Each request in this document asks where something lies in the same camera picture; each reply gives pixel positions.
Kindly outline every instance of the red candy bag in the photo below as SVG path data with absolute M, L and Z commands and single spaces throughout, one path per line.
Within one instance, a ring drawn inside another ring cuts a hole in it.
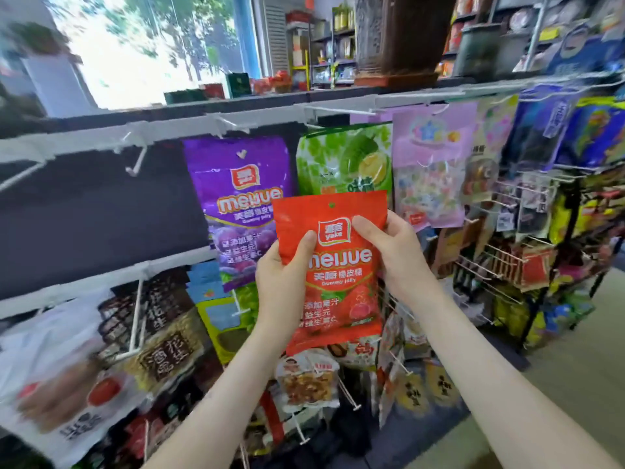
M 386 191 L 288 197 L 272 203 L 283 263 L 293 259 L 308 230 L 317 232 L 302 322 L 286 353 L 379 334 L 379 252 L 358 235 L 351 220 L 360 215 L 384 227 Z

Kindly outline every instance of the purple gummy jelly package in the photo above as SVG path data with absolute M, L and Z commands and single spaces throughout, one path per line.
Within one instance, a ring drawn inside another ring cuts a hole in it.
M 183 140 L 224 291 L 254 281 L 256 262 L 276 241 L 273 199 L 293 194 L 280 137 Z

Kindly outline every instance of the window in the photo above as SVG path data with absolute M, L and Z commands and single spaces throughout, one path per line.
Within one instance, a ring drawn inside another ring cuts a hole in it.
M 245 0 L 45 1 L 100 108 L 164 104 L 164 92 L 259 70 Z

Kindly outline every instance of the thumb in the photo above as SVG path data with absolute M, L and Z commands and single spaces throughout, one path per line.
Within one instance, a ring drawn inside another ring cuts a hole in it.
M 306 269 L 308 262 L 311 259 L 315 245 L 317 244 L 317 234 L 315 231 L 308 230 L 306 234 L 299 241 L 298 250 L 295 252 L 295 256 L 291 263 L 297 268 Z
M 368 240 L 377 249 L 381 249 L 389 236 L 385 232 L 382 232 L 376 225 L 368 219 L 362 216 L 354 216 L 352 219 L 352 225 L 355 231 L 358 232 L 364 239 Z

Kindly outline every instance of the blue star graphic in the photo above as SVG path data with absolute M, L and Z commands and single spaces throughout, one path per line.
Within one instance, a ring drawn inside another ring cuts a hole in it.
M 432 120 L 423 125 L 421 128 L 421 139 L 423 141 L 434 141 L 434 135 L 438 131 L 438 128 L 433 125 Z

